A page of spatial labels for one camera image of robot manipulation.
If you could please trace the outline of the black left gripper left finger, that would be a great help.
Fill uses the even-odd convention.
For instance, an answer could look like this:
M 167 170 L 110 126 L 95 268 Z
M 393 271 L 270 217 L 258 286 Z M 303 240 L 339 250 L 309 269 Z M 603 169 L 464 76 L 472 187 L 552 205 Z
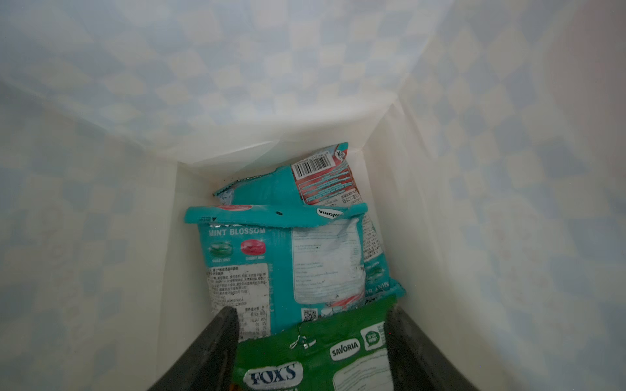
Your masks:
M 236 309 L 224 307 L 149 391 L 229 390 L 239 333 Z

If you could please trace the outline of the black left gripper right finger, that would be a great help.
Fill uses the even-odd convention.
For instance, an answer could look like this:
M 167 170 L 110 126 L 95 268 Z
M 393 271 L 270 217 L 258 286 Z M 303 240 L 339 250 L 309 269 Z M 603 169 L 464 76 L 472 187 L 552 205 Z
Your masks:
M 395 391 L 477 391 L 397 304 L 384 322 L 386 349 Z

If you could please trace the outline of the green Fox's candy packet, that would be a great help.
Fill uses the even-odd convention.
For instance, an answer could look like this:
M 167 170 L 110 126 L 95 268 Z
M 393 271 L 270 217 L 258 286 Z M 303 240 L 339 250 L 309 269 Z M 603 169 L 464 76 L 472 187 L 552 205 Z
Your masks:
M 360 309 L 241 342 L 232 390 L 392 390 L 384 324 L 388 297 Z

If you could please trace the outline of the blue checkered paper bag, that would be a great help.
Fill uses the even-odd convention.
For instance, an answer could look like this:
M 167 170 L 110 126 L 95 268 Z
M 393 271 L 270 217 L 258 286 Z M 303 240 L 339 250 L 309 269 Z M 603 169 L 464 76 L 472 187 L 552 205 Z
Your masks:
M 624 389 L 622 1 L 2 2 L 2 389 L 148 389 L 212 317 L 185 210 L 341 142 L 479 389 Z

